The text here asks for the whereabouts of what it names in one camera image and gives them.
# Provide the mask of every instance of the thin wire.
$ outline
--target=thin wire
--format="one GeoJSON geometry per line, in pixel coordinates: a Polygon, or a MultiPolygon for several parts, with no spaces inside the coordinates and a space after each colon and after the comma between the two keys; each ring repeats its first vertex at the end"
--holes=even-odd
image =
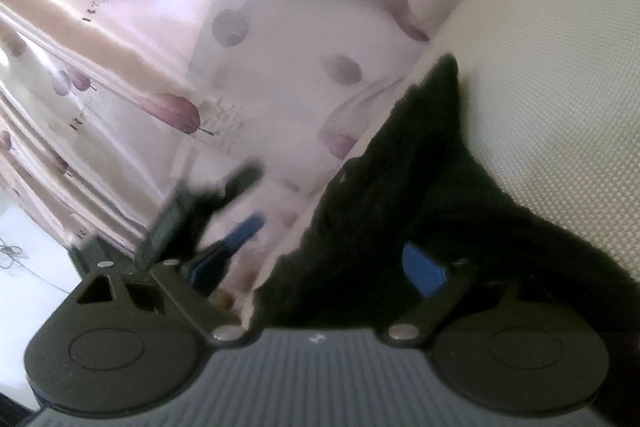
{"type": "Polygon", "coordinates": [[[50,281],[47,281],[46,279],[44,279],[44,277],[42,277],[41,275],[37,274],[36,272],[34,272],[31,268],[29,268],[28,266],[25,266],[17,257],[19,255],[22,255],[22,248],[20,247],[15,247],[15,246],[10,246],[8,245],[4,239],[2,237],[0,237],[0,253],[4,254],[5,256],[8,257],[9,259],[9,264],[6,266],[3,266],[2,264],[0,264],[0,268],[3,270],[9,270],[14,263],[18,264],[19,266],[23,267],[25,270],[27,270],[27,272],[29,272],[30,274],[32,274],[34,277],[37,277],[38,279],[40,279],[43,282],[46,282],[49,286],[52,286],[53,288],[60,290],[62,293],[65,293],[66,295],[69,295],[69,292],[66,291],[65,289],[62,289],[60,286],[57,286],[55,284],[53,284],[50,281]]]}

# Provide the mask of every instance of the black towel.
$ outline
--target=black towel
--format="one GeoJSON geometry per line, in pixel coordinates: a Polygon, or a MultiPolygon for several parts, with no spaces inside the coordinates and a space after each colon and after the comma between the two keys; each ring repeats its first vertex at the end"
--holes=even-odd
{"type": "Polygon", "coordinates": [[[600,410],[638,425],[638,284],[502,192],[466,149],[459,111],[458,67],[446,55],[331,181],[299,249],[256,290],[252,327],[388,327],[420,300],[401,266],[412,241],[441,261],[534,275],[578,310],[610,350],[600,410]]]}

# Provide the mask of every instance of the ribbed gray surface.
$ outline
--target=ribbed gray surface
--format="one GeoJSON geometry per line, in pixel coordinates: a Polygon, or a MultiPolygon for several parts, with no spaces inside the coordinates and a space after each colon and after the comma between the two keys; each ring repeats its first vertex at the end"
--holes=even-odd
{"type": "Polygon", "coordinates": [[[41,413],[31,427],[605,427],[583,409],[513,419],[453,394],[420,352],[393,349],[370,331],[266,331],[220,351],[181,396],[117,420],[41,413]]]}

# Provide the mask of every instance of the tangled cord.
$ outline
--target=tangled cord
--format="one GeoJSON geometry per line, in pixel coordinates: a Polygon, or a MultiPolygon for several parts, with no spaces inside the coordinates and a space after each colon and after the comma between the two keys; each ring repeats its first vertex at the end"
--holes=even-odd
{"type": "Polygon", "coordinates": [[[52,282],[47,281],[44,277],[40,276],[36,272],[34,272],[31,268],[26,266],[24,263],[18,259],[19,256],[22,255],[22,248],[11,246],[6,243],[6,241],[0,237],[0,268],[3,270],[9,270],[14,264],[19,265],[20,267],[27,270],[27,272],[31,273],[34,277],[37,277],[43,282],[46,282],[49,286],[53,286],[53,288],[60,290],[62,293],[69,295],[69,292],[65,289],[62,289],[60,286],[56,286],[52,282]]]}

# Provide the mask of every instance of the white logo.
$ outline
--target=white logo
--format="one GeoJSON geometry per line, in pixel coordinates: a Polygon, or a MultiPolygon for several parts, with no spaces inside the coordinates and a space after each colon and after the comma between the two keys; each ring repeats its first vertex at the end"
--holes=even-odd
{"type": "Polygon", "coordinates": [[[316,336],[309,337],[309,342],[313,342],[314,344],[316,344],[316,346],[318,344],[322,344],[324,341],[326,341],[326,336],[324,336],[322,333],[316,333],[316,336]]]}

